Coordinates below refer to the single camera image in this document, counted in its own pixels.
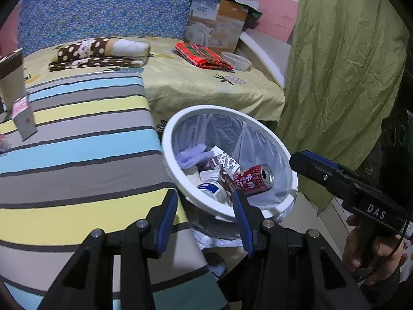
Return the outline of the white blue yogurt cup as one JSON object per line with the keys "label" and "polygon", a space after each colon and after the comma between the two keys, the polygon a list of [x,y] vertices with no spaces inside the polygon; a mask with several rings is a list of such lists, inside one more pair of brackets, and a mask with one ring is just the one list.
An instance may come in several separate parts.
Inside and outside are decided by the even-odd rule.
{"label": "white blue yogurt cup", "polygon": [[225,188],[217,181],[205,181],[197,186],[198,190],[221,204],[229,204],[230,198]]}

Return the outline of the red milk can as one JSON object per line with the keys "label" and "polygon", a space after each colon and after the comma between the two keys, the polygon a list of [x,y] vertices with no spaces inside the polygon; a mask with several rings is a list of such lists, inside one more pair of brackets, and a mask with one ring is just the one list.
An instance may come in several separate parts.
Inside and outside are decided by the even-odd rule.
{"label": "red milk can", "polygon": [[274,175],[267,164],[261,164],[234,174],[233,181],[237,189],[243,190],[246,196],[252,196],[270,190]]}

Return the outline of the pink strawberry milk carton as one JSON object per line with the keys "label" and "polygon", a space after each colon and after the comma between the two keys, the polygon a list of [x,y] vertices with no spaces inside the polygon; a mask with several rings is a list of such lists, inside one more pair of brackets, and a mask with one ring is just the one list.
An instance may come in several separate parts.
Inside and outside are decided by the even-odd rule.
{"label": "pink strawberry milk carton", "polygon": [[27,95],[17,99],[12,107],[11,118],[23,141],[37,133],[34,113]]}

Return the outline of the clear plastic cup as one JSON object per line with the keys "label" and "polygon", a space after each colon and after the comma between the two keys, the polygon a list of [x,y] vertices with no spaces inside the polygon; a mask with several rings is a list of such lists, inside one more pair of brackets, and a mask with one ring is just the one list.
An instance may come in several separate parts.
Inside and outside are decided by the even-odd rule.
{"label": "clear plastic cup", "polygon": [[3,135],[0,135],[0,154],[6,154],[9,152],[11,148],[11,143],[9,142],[9,140]]}

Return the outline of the white round trash bin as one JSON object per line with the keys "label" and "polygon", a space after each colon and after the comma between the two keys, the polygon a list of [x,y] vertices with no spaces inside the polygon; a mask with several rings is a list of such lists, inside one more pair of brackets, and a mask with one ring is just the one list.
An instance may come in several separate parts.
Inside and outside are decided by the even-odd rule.
{"label": "white round trash bin", "polygon": [[249,202],[264,217],[278,222],[291,212],[298,193],[298,175],[290,168],[288,149],[266,126],[231,108],[199,105],[175,113],[164,128],[164,162],[177,188],[199,210],[218,220],[234,222],[233,208],[202,193],[176,159],[199,145],[213,152],[208,161],[212,167],[222,166],[232,173],[268,165],[273,177],[271,188],[252,195]]}

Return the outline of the clear plastic bin liner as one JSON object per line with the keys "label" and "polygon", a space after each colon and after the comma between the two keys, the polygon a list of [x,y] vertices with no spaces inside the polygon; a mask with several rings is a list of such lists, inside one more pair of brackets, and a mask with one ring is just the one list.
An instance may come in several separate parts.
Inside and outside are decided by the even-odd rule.
{"label": "clear plastic bin liner", "polygon": [[184,197],[190,227],[201,249],[240,247],[232,204],[221,203],[197,188],[200,170],[181,168],[178,156],[203,145],[222,155],[225,166],[242,170],[267,164],[273,185],[248,198],[264,217],[282,222],[294,207],[298,176],[290,168],[290,153],[266,126],[241,112],[220,106],[193,106],[176,113],[166,124],[162,147],[166,169]]}

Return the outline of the striped table cloth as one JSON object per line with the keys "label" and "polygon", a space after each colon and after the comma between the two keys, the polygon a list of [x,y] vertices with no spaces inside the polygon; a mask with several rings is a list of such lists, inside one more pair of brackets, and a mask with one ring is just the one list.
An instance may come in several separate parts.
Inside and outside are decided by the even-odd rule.
{"label": "striped table cloth", "polygon": [[144,82],[134,72],[71,76],[30,86],[36,133],[12,120],[1,155],[1,280],[36,309],[96,228],[124,230],[174,188]]}

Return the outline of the green curtain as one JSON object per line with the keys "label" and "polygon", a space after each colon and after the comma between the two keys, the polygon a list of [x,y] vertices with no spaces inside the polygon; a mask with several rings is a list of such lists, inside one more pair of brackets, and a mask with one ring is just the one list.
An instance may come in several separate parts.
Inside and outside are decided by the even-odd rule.
{"label": "green curtain", "polygon": [[394,105],[409,32],[389,0],[299,0],[276,135],[357,169]]}

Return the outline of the white mattress edge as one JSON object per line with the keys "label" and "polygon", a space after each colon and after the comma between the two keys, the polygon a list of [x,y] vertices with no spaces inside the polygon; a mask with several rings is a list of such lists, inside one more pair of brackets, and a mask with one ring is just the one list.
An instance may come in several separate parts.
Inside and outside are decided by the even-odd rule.
{"label": "white mattress edge", "polygon": [[236,53],[281,88],[285,89],[291,45],[264,33],[246,29],[239,37]]}

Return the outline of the white plastic bowl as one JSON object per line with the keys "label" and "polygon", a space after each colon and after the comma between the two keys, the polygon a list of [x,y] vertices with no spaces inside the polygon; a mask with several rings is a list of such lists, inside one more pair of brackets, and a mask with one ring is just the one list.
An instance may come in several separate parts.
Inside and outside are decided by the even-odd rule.
{"label": "white plastic bowl", "polygon": [[236,55],[232,52],[222,52],[220,56],[238,71],[246,71],[252,65],[252,63],[245,57]]}

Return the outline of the red plaid folded cloth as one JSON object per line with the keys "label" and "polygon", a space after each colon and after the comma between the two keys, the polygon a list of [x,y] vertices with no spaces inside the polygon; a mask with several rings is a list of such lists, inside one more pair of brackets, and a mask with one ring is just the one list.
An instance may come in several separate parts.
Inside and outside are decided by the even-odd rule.
{"label": "red plaid folded cloth", "polygon": [[233,71],[233,66],[211,49],[190,43],[177,43],[175,51],[192,65],[201,69]]}

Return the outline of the bedding package box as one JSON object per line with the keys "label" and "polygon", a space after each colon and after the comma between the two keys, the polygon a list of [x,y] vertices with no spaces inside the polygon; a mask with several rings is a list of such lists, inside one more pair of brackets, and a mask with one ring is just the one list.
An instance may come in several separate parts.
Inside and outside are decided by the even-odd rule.
{"label": "bedding package box", "polygon": [[220,54],[234,53],[241,33],[256,26],[262,13],[239,0],[190,0],[185,42]]}

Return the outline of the brown polka dot blanket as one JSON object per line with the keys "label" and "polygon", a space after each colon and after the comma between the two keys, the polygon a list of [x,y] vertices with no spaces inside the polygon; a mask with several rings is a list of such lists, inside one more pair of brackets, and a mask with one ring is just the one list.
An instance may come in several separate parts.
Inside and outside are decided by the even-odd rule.
{"label": "brown polka dot blanket", "polygon": [[57,49],[49,71],[86,67],[141,67],[147,63],[150,44],[118,37],[96,37],[63,45]]}

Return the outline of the brown beige lidded mug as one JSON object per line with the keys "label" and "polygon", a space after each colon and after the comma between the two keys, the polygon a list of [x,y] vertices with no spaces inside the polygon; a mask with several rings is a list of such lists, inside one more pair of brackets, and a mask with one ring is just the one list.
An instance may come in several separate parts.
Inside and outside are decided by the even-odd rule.
{"label": "brown beige lidded mug", "polygon": [[1,58],[1,99],[11,112],[16,100],[26,95],[23,52],[19,48]]}

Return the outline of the blue patterned headboard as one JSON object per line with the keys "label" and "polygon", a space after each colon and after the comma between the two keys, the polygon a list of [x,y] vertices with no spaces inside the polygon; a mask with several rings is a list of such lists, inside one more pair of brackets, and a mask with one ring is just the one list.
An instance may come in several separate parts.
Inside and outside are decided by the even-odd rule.
{"label": "blue patterned headboard", "polygon": [[182,39],[190,0],[22,0],[18,44],[25,55],[98,36]]}

